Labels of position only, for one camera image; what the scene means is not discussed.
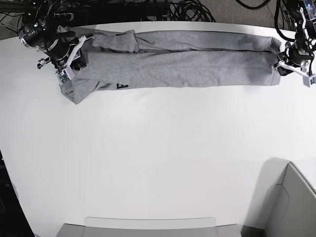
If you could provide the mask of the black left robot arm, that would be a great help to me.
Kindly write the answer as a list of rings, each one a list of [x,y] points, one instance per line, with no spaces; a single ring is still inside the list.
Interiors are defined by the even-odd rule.
[[[278,15],[283,4],[294,21],[295,37],[285,36],[278,27]],[[316,51],[316,6],[312,0],[278,0],[275,10],[275,29],[278,35],[286,41],[285,51],[278,54],[283,63],[279,73],[285,76],[289,73],[304,73],[312,75],[312,62]]]

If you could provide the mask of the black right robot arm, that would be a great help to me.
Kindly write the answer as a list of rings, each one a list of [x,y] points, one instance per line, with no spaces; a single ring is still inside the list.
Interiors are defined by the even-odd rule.
[[[272,83],[280,52],[278,38],[221,31],[149,31],[124,33],[54,26],[38,19],[21,42],[47,55],[40,60],[56,65],[57,73],[73,73],[75,80],[129,85],[155,79],[218,79],[227,83]]]

